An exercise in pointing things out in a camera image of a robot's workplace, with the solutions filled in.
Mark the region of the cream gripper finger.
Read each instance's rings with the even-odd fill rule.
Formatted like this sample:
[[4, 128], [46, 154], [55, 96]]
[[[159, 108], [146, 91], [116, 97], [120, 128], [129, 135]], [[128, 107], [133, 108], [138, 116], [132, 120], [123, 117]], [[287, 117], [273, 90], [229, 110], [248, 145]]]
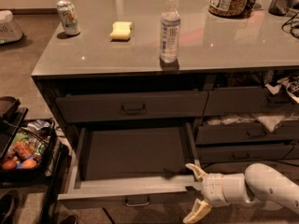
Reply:
[[196, 199], [194, 201], [192, 211], [183, 218], [184, 224], [196, 224], [204, 218], [212, 209], [212, 206], [205, 200]]
[[197, 180], [201, 180], [204, 176], [206, 176], [206, 172], [198, 165], [195, 165], [193, 163], [186, 163], [185, 166], [193, 172]]

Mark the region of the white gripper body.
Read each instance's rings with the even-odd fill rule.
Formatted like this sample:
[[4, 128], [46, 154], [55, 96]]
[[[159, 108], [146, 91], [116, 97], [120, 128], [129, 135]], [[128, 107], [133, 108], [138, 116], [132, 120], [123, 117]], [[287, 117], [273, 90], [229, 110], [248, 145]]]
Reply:
[[194, 206], [223, 207], [228, 206], [224, 197], [221, 174], [203, 173], [195, 175], [196, 181], [188, 184], [185, 189], [194, 192]]

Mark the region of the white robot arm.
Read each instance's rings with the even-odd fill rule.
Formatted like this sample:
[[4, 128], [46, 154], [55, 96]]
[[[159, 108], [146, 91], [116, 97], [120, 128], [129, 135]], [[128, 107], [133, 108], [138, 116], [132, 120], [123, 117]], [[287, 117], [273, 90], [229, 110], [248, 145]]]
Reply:
[[183, 219], [185, 224], [194, 224], [213, 208], [230, 204], [265, 210], [286, 207], [299, 214], [299, 186], [268, 165], [253, 163], [245, 173], [232, 175], [208, 174], [192, 163], [187, 163], [186, 167], [193, 171], [198, 180], [203, 199], [195, 199], [192, 211]]

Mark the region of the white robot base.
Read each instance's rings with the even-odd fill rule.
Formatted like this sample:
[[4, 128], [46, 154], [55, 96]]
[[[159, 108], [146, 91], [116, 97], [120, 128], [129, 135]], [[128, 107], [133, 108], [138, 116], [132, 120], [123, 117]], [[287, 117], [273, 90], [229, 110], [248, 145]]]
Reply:
[[21, 40], [23, 32], [10, 10], [0, 11], [0, 44]]

